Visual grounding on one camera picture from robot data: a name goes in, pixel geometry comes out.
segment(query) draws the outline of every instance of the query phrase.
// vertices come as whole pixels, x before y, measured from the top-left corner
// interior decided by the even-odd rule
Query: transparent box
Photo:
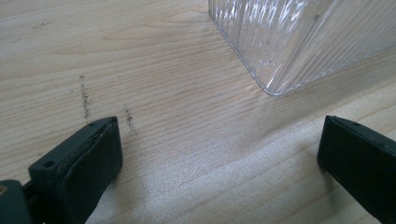
[[[396,0],[209,0],[209,14],[270,95],[396,45]]]

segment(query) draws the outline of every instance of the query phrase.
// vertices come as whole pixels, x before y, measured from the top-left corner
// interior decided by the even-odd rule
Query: stain
[[[132,131],[132,129],[134,128],[134,125],[132,124],[134,118],[132,118],[132,113],[129,109],[124,107],[124,111],[126,114],[126,123],[128,124],[129,131]]]
[[[14,38],[14,36],[15,36],[15,34],[14,33],[11,33],[11,34],[9,34],[9,35],[3,35],[2,37],[0,37],[0,40],[1,41],[3,41],[3,40],[9,40],[9,39],[11,39],[11,38]]]
[[[12,43],[16,43],[16,42],[21,41],[21,40],[22,40],[22,38],[18,38],[18,39],[12,40],[11,42],[12,42]]]
[[[40,24],[38,24],[37,26],[34,26],[33,27],[33,29],[40,29],[41,27],[43,27],[43,26],[46,26],[46,25],[50,25],[50,22],[49,21],[47,21],[47,22],[41,22]]]
[[[82,93],[82,106],[84,107],[84,119],[88,119],[91,116],[89,105],[92,103],[92,100],[89,98],[89,95],[84,87],[84,84],[81,84],[81,93]]]

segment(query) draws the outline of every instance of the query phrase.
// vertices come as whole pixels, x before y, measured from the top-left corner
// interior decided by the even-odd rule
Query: scratch
[[[81,84],[81,93],[82,93],[82,105],[84,107],[84,119],[88,119],[91,115],[88,105],[92,103],[92,100],[89,98],[89,95],[85,90],[84,84]]]
[[[16,43],[16,42],[18,42],[18,41],[20,41],[20,40],[22,40],[22,38],[18,38],[18,39],[12,40],[11,42],[12,42],[12,43]]]
[[[47,21],[47,22],[41,22],[40,24],[38,24],[37,26],[35,26],[35,27],[33,27],[33,29],[40,29],[41,27],[43,27],[43,26],[46,26],[46,25],[50,25],[50,22],[49,21]]]
[[[129,131],[131,132],[132,129],[134,128],[134,125],[132,124],[132,121],[133,121],[134,118],[132,117],[132,113],[131,113],[131,111],[129,109],[124,107],[124,111],[125,111],[125,114],[126,114],[126,123],[128,124]]]

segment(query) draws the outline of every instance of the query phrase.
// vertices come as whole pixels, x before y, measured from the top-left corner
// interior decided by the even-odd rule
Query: black clamp
[[[363,125],[327,116],[318,164],[382,223],[396,223],[396,142]]]
[[[85,223],[122,166],[117,117],[89,123],[29,167],[0,181],[0,223]]]

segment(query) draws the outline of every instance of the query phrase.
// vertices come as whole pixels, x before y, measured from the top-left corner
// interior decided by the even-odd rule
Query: light wooden surface
[[[266,95],[194,1],[0,1],[0,179],[116,115],[88,223],[376,223],[316,161],[325,115],[396,139],[396,49]]]

